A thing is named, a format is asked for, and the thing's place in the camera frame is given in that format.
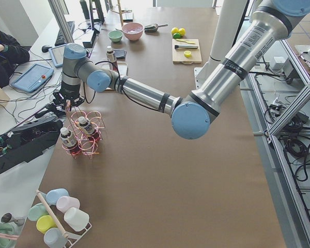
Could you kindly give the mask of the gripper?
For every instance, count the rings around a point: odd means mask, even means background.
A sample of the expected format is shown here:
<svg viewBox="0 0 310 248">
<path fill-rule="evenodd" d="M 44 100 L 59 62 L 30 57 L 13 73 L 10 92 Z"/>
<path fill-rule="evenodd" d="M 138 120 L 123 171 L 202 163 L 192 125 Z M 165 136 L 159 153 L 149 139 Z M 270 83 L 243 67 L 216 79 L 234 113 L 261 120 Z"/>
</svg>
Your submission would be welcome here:
<svg viewBox="0 0 310 248">
<path fill-rule="evenodd" d="M 77 91 L 65 91 L 63 88 L 53 91 L 53 102 L 56 106 L 60 106 L 63 111 L 72 110 L 73 107 L 78 107 L 84 103 L 85 99 L 80 96 Z"/>
</svg>

